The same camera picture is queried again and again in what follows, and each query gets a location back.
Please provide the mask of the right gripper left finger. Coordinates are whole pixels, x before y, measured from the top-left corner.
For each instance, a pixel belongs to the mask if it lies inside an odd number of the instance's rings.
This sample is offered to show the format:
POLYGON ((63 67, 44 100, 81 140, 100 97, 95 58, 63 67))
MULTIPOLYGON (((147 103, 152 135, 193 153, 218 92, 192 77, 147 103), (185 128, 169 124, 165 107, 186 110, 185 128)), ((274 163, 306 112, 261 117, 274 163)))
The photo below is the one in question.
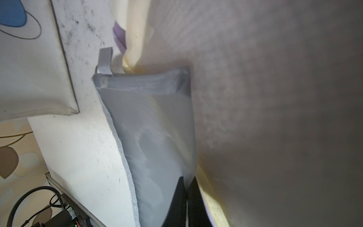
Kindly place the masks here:
POLYGON ((162 227, 186 227, 186 213, 187 191, 184 186, 184 178, 180 177, 162 227))

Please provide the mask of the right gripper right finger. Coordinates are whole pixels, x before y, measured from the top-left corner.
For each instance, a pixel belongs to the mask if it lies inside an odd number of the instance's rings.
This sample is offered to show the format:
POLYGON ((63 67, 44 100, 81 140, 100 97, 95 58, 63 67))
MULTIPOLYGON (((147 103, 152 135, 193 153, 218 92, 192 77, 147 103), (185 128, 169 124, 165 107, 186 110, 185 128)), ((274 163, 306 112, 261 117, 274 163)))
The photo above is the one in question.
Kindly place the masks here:
POLYGON ((188 227, 212 227, 196 178, 193 179, 187 195, 188 227))

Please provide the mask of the grey mesh pencil pouch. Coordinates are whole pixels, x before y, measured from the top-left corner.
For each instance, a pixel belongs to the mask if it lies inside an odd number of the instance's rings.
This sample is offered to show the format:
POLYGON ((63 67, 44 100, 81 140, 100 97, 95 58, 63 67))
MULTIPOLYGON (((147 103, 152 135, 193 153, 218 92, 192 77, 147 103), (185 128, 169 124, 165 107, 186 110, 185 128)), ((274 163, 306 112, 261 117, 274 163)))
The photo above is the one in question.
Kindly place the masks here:
POLYGON ((138 227, 162 227, 180 177, 188 191, 197 170, 191 73, 111 70, 112 48, 99 51, 92 77, 116 140, 138 227))

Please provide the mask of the purple mesh pencil pouch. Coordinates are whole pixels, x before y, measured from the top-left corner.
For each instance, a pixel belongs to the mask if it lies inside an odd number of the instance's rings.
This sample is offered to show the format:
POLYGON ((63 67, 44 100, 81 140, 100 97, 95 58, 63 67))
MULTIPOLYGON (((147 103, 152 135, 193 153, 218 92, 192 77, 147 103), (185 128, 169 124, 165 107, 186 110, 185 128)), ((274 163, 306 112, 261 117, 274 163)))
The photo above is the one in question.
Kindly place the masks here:
POLYGON ((115 22, 112 28, 112 32, 116 46, 118 47, 120 53, 124 55, 127 50, 125 30, 121 28, 117 22, 115 22))

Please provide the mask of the white canvas tote bag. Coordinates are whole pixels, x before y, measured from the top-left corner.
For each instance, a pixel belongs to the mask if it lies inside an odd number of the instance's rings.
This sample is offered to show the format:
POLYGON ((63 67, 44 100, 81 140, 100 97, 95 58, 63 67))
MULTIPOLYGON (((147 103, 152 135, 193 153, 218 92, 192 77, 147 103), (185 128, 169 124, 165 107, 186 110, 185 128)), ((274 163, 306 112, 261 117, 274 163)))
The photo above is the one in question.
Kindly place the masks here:
POLYGON ((1 120, 79 112, 51 1, 1 1, 1 120))

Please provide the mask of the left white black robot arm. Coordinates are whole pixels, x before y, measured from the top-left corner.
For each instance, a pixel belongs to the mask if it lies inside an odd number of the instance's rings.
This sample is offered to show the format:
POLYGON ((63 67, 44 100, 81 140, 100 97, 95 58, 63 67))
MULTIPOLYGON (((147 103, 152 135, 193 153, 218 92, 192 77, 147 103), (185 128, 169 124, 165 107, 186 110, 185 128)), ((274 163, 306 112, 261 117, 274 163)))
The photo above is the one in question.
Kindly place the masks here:
POLYGON ((68 195, 52 186, 39 186, 24 193, 13 205, 7 217, 7 227, 90 227, 90 217, 68 195), (19 224, 15 224, 20 209, 31 195, 51 193, 48 203, 31 211, 19 224))

